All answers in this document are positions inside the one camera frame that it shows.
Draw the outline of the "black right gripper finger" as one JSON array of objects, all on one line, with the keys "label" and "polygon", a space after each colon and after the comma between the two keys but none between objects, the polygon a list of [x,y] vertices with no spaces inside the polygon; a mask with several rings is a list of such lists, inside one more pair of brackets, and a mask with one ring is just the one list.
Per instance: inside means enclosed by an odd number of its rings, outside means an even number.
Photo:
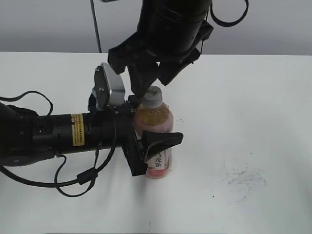
[{"label": "black right gripper finger", "polygon": [[137,98],[142,98],[160,75],[160,70],[156,62],[128,65],[128,72],[131,90]]}]

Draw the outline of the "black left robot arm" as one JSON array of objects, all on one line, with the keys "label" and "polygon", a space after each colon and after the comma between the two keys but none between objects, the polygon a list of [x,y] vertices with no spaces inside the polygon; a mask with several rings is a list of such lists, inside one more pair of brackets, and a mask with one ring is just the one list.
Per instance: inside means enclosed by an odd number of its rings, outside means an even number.
[{"label": "black left robot arm", "polygon": [[13,105],[0,106],[0,163],[26,166],[72,154],[112,146],[122,148],[133,176],[144,175],[156,154],[179,145],[182,133],[143,132],[137,138],[133,117],[137,103],[127,101],[89,112],[39,116]]}]

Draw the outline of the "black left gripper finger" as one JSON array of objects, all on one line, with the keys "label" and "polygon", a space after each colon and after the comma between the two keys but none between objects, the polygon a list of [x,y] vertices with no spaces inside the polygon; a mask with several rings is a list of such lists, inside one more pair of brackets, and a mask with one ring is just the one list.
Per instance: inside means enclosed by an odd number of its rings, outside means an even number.
[{"label": "black left gripper finger", "polygon": [[158,153],[181,144],[183,133],[155,133],[143,131],[141,136],[142,160],[147,162]]}]

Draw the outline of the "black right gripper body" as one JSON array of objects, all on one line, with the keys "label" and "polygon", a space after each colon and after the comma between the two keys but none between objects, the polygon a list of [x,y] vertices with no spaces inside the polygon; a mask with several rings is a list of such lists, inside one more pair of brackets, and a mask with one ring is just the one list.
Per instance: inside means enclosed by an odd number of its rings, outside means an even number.
[{"label": "black right gripper body", "polygon": [[160,70],[158,79],[166,86],[199,56],[196,45],[192,45],[185,53],[174,55],[151,47],[141,35],[134,33],[119,46],[109,50],[108,62],[117,74],[123,73],[128,65],[156,62]]}]

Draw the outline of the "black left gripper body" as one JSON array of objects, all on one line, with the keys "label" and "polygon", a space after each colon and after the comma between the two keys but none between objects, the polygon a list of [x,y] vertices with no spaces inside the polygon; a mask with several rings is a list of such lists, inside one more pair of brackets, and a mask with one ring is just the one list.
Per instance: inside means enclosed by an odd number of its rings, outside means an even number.
[{"label": "black left gripper body", "polygon": [[106,106],[103,110],[96,108],[96,98],[90,95],[89,113],[86,115],[86,147],[88,149],[108,149],[105,161],[96,168],[100,172],[110,162],[117,147],[122,148],[133,176],[145,175],[147,164],[141,159],[137,146],[137,137],[132,119],[134,107],[128,101],[119,106]]}]

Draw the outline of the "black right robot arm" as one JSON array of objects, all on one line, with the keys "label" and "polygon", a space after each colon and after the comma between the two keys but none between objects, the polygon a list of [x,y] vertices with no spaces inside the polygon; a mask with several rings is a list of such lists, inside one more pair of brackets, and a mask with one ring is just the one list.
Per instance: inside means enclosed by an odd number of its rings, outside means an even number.
[{"label": "black right robot arm", "polygon": [[205,16],[210,0],[144,0],[137,30],[109,50],[116,74],[128,70],[131,90],[145,95],[155,80],[168,85],[185,67],[199,59],[196,46],[213,27]]}]

